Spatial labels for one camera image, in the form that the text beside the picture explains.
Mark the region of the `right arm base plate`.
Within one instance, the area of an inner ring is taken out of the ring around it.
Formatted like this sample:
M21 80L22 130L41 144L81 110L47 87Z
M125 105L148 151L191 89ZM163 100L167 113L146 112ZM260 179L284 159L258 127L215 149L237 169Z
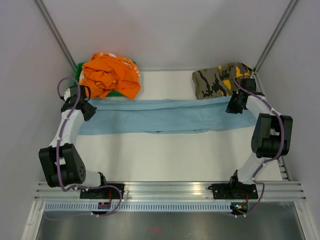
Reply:
M257 200L259 198L255 184L214 183L208 187L215 200Z

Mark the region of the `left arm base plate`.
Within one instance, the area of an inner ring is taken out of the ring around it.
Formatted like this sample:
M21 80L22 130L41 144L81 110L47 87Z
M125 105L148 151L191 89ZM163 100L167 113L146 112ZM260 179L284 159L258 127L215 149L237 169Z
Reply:
M117 189L121 191L121 194L124 194L125 184L123 183L111 183L110 186L113 187L104 187L101 189L89 189L88 191L82 190L80 192L80 199L84 200L119 200L120 194Z

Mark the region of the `light blue trousers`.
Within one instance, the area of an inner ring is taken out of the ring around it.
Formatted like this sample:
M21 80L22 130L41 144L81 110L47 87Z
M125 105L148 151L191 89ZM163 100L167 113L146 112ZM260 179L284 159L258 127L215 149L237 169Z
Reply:
M97 108L85 121L80 135L128 133L186 134L223 131L254 126L249 111L227 113L230 97L202 100L90 100Z

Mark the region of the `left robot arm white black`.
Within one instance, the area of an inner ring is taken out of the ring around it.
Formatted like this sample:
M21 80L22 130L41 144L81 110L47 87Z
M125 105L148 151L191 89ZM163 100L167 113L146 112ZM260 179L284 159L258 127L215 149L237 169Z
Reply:
M38 157L49 187L89 191L97 198L109 193L106 178L101 172L87 170L76 149L80 127L96 113L89 103L91 90L87 86L71 86L61 97L61 122L52 142L38 152Z

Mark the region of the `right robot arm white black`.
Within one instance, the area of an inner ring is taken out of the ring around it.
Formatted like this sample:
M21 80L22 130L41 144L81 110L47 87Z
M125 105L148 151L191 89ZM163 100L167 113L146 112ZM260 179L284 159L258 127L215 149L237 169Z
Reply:
M227 184L233 198L257 194L257 179L266 166L288 154L291 144L293 119L276 111L261 92L256 92L256 82L244 78L234 82L238 90L233 92L226 107L229 114L250 111L256 119L251 138L251 154L244 165L235 171Z

